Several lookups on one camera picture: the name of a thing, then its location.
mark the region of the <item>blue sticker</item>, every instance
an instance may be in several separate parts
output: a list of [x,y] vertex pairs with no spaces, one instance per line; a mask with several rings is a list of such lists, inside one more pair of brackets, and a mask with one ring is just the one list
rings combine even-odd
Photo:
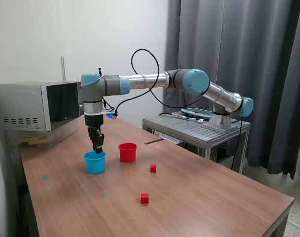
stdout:
[[43,176],[42,176],[42,180],[43,180],[43,181],[47,181],[48,179],[49,179],[48,175],[43,175]]

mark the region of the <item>white wall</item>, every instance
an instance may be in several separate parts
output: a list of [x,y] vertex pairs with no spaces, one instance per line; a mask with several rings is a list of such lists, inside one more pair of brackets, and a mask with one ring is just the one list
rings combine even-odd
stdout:
[[[168,0],[0,0],[0,83],[62,80],[61,56],[67,80],[82,73],[134,74],[131,54],[152,51],[164,69]],[[135,57],[139,73],[155,73],[154,60]],[[116,106],[123,99],[108,98]],[[154,90],[162,99],[162,89]],[[162,106],[149,93],[123,104],[120,118],[141,126],[142,118],[160,113]],[[0,143],[0,236],[14,229],[15,204],[11,167]]]
[[[130,65],[138,48],[150,50],[164,71],[168,0],[62,0],[66,34],[66,66],[68,80],[80,80],[83,73],[134,74]],[[145,52],[135,56],[139,73],[156,73],[154,59]],[[162,100],[163,90],[155,94]],[[113,106],[141,94],[107,98]],[[142,118],[162,112],[162,105],[151,93],[120,106],[119,117],[141,126]]]
[[58,0],[0,0],[0,83],[62,80]]

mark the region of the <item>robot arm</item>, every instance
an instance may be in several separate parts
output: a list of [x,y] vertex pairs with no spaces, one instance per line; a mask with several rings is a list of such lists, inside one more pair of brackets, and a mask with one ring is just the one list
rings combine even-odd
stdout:
[[[103,97],[125,95],[131,89],[151,88],[157,74],[131,76],[103,76],[83,74],[81,76],[85,124],[88,126],[93,149],[102,151],[104,135]],[[253,109],[253,100],[237,93],[231,93],[210,82],[208,75],[200,69],[177,69],[160,73],[155,87],[174,88],[192,95],[202,95],[217,103],[225,113],[235,113],[241,117],[248,116]]]

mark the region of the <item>black cable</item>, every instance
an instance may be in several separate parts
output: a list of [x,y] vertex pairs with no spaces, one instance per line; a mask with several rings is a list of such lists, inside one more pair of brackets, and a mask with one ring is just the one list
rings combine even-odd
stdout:
[[192,103],[190,103],[190,104],[188,104],[188,105],[184,105],[184,106],[170,106],[170,105],[166,105],[166,104],[164,104],[162,101],[160,101],[160,100],[155,96],[155,94],[154,94],[153,91],[151,91],[151,93],[152,93],[152,95],[155,97],[155,99],[156,99],[158,102],[161,103],[161,105],[164,105],[164,106],[166,106],[166,107],[173,108],[173,109],[182,109],[182,108],[185,108],[185,107],[187,107],[187,106],[190,106],[190,105],[192,105],[192,104],[195,104],[197,101],[199,101],[200,99],[204,98],[203,96],[202,96],[202,97],[199,97],[199,98],[198,98],[197,100],[195,100],[194,102],[192,102]]
[[242,130],[242,121],[243,121],[243,118],[241,117],[240,132],[239,132],[238,141],[237,141],[237,146],[236,146],[236,148],[235,148],[235,152],[234,152],[234,156],[233,156],[233,160],[232,160],[231,170],[233,169],[233,163],[234,163],[235,155],[236,155],[236,153],[237,153],[238,146],[239,146],[239,141],[240,141],[240,136],[241,136],[241,130]]
[[107,110],[107,111],[114,111],[115,107],[114,106],[110,106],[109,103],[107,103],[107,101],[103,98],[103,104],[104,104],[104,108]]
[[129,98],[129,99],[126,99],[126,100],[121,101],[121,102],[117,105],[117,107],[116,107],[116,109],[115,109],[115,113],[114,113],[115,116],[118,115],[118,108],[120,107],[120,105],[122,105],[123,103],[125,103],[125,102],[127,102],[127,101],[130,101],[130,100],[139,98],[139,97],[141,97],[141,96],[143,96],[143,95],[145,95],[145,94],[147,94],[147,93],[149,93],[149,92],[152,93],[152,95],[155,97],[155,99],[156,99],[161,105],[166,106],[166,107],[169,107],[169,108],[173,108],[173,109],[181,109],[181,108],[185,108],[185,107],[187,107],[187,106],[190,106],[190,105],[196,103],[197,101],[199,101],[200,99],[203,98],[203,96],[201,96],[200,98],[198,98],[198,99],[195,100],[194,102],[192,102],[192,103],[190,103],[190,104],[188,104],[188,105],[184,105],[184,106],[170,106],[170,105],[164,104],[162,101],[160,101],[160,100],[156,97],[156,95],[155,95],[154,92],[152,91],[152,89],[155,87],[155,85],[156,85],[157,82],[158,82],[159,74],[160,74],[160,66],[159,66],[158,60],[157,60],[157,58],[155,57],[155,55],[154,55],[153,53],[151,53],[151,52],[150,52],[149,50],[147,50],[147,49],[144,49],[144,48],[137,49],[137,50],[132,54],[132,56],[131,56],[131,59],[130,59],[131,67],[132,67],[132,69],[134,70],[135,74],[138,74],[138,72],[135,70],[135,67],[134,67],[133,58],[134,58],[135,54],[136,54],[137,52],[139,52],[139,51],[145,51],[145,52],[149,53],[149,54],[155,59],[155,62],[156,62],[157,68],[158,68],[158,74],[157,74],[156,80],[155,80],[153,86],[152,86],[151,88],[149,88],[149,90],[147,90],[146,92],[144,92],[144,93],[142,93],[142,94],[140,94],[140,95],[137,95],[137,96],[135,96],[135,97],[132,97],[132,98]]
[[157,76],[156,76],[155,83],[154,83],[153,86],[152,86],[151,88],[149,88],[149,90],[147,90],[146,92],[144,92],[144,93],[142,93],[142,94],[140,94],[140,95],[137,95],[137,96],[135,96],[135,97],[132,97],[132,98],[129,98],[129,99],[126,99],[126,100],[121,101],[121,102],[117,105],[117,107],[116,107],[116,109],[115,109],[115,113],[114,113],[115,116],[118,115],[118,108],[120,107],[120,105],[122,105],[123,103],[125,103],[125,102],[127,102],[127,101],[130,101],[130,100],[139,98],[139,97],[141,97],[141,96],[147,94],[149,91],[151,91],[151,90],[155,87],[156,83],[158,82],[159,74],[160,74],[160,66],[159,66],[159,62],[158,62],[158,60],[156,59],[155,55],[154,55],[153,53],[151,53],[149,50],[146,50],[146,49],[144,49],[144,48],[140,48],[140,49],[137,49],[137,50],[132,54],[131,59],[130,59],[132,69],[134,70],[134,72],[135,72],[136,74],[138,74],[138,73],[136,72],[135,68],[134,68],[133,59],[134,59],[135,54],[136,54],[137,52],[139,52],[139,51],[145,51],[145,52],[149,53],[149,54],[155,59],[155,62],[156,62],[157,68],[158,68],[158,74],[157,74]]
[[162,113],[159,113],[159,115],[172,115],[172,113],[162,112]]

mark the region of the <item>cart leg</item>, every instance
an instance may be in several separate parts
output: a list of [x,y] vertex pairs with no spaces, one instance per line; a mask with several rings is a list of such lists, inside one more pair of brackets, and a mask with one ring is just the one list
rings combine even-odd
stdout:
[[236,153],[235,159],[233,161],[232,170],[239,172],[240,174],[242,173],[242,169],[243,169],[243,163],[244,163],[244,158],[245,158],[245,152],[247,149],[248,137],[249,137],[249,131],[241,133],[237,153]]

